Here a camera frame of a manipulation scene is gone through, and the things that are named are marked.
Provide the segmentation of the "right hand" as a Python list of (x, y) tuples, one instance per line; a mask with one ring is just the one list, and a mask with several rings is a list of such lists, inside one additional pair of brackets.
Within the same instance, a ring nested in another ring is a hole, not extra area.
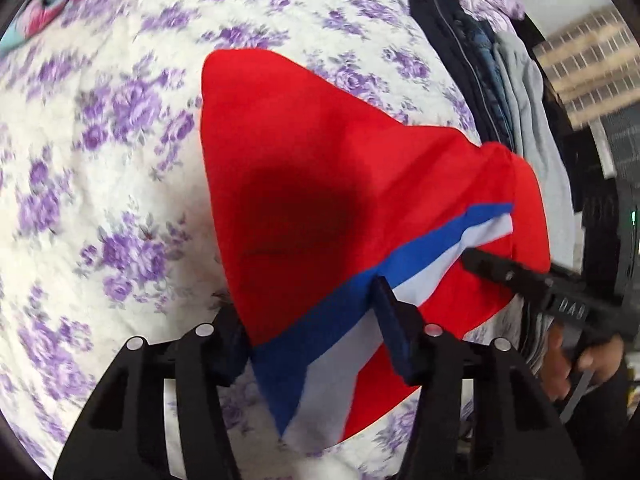
[(566, 356), (563, 341), (563, 325), (553, 322), (547, 332), (547, 350), (539, 370), (542, 388), (552, 402), (563, 400), (570, 393), (572, 386), (568, 376), (574, 367), (581, 372), (593, 372), (592, 379), (601, 385), (613, 377), (623, 361), (625, 345), (620, 336), (615, 335), (605, 344), (587, 348), (576, 364)]

